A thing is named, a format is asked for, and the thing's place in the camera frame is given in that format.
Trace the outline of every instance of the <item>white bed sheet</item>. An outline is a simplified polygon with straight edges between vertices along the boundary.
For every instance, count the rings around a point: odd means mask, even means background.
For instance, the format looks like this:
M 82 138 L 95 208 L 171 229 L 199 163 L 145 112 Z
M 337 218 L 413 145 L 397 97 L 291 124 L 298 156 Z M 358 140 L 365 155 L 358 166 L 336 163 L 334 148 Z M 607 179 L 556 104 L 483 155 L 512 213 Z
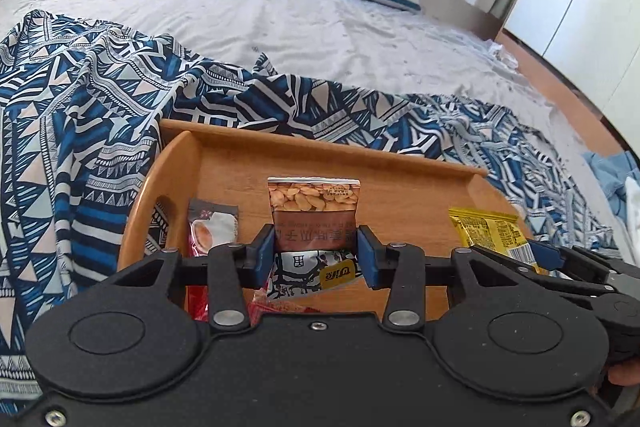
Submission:
M 467 32 L 363 0 L 0 0 L 0 36 L 33 9 L 170 33 L 189 49 L 248 68 L 259 50 L 286 73 L 505 105 L 556 147 L 596 216 L 614 228 L 624 259 L 632 259 L 564 115 Z

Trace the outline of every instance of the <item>wooden edge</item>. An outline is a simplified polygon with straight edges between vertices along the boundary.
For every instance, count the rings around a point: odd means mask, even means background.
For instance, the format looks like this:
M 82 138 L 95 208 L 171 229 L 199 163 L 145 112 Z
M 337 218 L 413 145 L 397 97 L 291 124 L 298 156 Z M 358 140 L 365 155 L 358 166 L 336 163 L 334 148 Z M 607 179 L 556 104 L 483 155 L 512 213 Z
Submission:
M 503 212 L 504 214 L 518 215 L 518 211 L 507 201 L 504 194 L 480 176 L 474 176 L 473 179 L 471 179 L 468 185 L 468 191 L 476 208 L 479 210 L 493 210 L 495 212 Z M 518 216 L 518 227 L 525 237 L 533 239 L 529 227 L 520 216 Z
M 184 132 L 156 158 L 129 214 L 118 256 L 118 270 L 144 257 L 146 236 L 156 202 L 167 214 L 166 246 L 179 248 L 183 255 L 187 254 L 187 212 L 189 200 L 194 197 L 198 186 L 200 154 L 198 140 L 190 132 Z
M 406 170 L 428 169 L 434 176 L 463 177 L 467 178 L 479 174 L 486 176 L 485 169 L 446 163 L 440 160 L 430 160 L 422 156 L 406 154 L 390 155 L 384 151 L 365 149 L 364 147 L 345 146 L 342 144 L 328 143 L 318 140 L 308 140 L 292 136 L 282 136 L 266 132 L 234 129 L 219 125 L 206 125 L 201 123 L 185 122 L 179 120 L 161 120 L 160 129 L 162 137 L 171 141 L 183 131 L 190 131 L 202 144 L 215 145 L 222 141 L 237 140 L 246 148 L 254 148 L 257 151 L 269 150 L 274 146 L 288 146 L 295 148 L 301 154 L 319 154 L 327 157 L 339 154 L 348 158 L 351 162 L 368 164 L 386 164 L 393 161 L 395 168 Z

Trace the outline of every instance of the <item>folded blanket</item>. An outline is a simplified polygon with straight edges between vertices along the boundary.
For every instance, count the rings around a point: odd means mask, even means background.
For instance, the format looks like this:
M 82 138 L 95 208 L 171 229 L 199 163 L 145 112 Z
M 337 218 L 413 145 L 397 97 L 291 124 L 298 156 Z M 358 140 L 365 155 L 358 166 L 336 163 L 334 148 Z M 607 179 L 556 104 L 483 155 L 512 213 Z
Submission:
M 557 155 L 536 149 L 508 108 L 278 74 L 263 55 L 248 71 L 169 35 L 36 10 L 0 41 L 3 412 L 40 392 L 24 332 L 115 271 L 127 216 L 160 150 L 160 118 L 481 166 L 537 239 L 613 246 Z M 147 250 L 165 238 L 158 213 Z

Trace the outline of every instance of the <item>peanut image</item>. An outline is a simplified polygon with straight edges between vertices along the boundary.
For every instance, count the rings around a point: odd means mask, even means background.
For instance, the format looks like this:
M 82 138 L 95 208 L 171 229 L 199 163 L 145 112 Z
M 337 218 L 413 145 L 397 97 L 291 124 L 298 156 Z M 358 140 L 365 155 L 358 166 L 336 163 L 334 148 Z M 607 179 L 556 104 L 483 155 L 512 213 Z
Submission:
M 269 183 L 273 210 L 325 212 L 355 210 L 360 185 L 331 183 Z

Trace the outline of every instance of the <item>barcode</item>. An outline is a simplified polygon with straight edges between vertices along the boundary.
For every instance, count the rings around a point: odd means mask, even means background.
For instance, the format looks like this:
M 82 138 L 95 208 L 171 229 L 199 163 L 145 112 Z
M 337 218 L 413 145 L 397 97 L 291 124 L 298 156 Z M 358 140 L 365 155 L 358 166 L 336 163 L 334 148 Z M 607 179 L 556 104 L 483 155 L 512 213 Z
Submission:
M 529 243 L 516 248 L 508 248 L 507 253 L 521 263 L 533 264 L 536 261 L 536 258 L 533 257 L 533 252 L 531 251 Z

